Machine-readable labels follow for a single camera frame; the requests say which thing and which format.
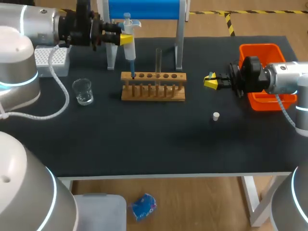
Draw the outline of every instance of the orange bin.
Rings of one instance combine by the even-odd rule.
[[[246,56],[257,56],[264,68],[269,63],[283,63],[285,59],[276,44],[243,44],[240,46],[240,60],[239,67],[242,67],[244,58]],[[279,111],[281,108],[276,100],[275,95],[267,94],[264,90],[262,92],[248,93],[248,99],[251,107],[255,111]],[[279,95],[282,104],[287,109],[291,104],[297,100],[296,95],[283,94]]]

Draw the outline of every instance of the blue board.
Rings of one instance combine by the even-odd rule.
[[[109,0],[111,19],[179,19],[180,0]]]

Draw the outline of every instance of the wooden test tube rack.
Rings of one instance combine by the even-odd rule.
[[[136,72],[133,79],[130,72],[122,72],[121,80],[125,82],[122,91],[122,100],[127,101],[185,101],[186,73],[160,73],[157,77],[155,72]],[[159,84],[151,85],[135,81],[155,81]]]

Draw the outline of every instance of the small white cap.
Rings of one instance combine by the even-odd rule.
[[[219,118],[219,116],[220,116],[220,114],[219,114],[218,112],[214,112],[214,113],[213,113],[213,120],[214,120],[214,121],[217,121],[218,118]]]

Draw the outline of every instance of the black table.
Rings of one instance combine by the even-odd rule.
[[[119,48],[115,71],[107,71],[105,48],[73,47],[69,76],[61,80],[71,101],[49,121],[11,117],[0,130],[16,137],[58,177],[147,174],[290,172],[306,159],[307,139],[281,112],[255,112],[232,90],[203,86],[210,71],[227,72],[243,43],[276,43],[296,61],[285,37],[186,38],[185,102],[122,102],[121,71],[129,71]],[[155,49],[163,50],[162,71],[173,72],[174,39],[136,39],[136,71],[154,71]],[[94,103],[79,106],[71,85],[92,81]],[[41,79],[41,97],[22,112],[44,116],[59,110],[64,96],[52,78]],[[210,123],[214,112],[220,113]],[[294,105],[288,110],[295,117]]]

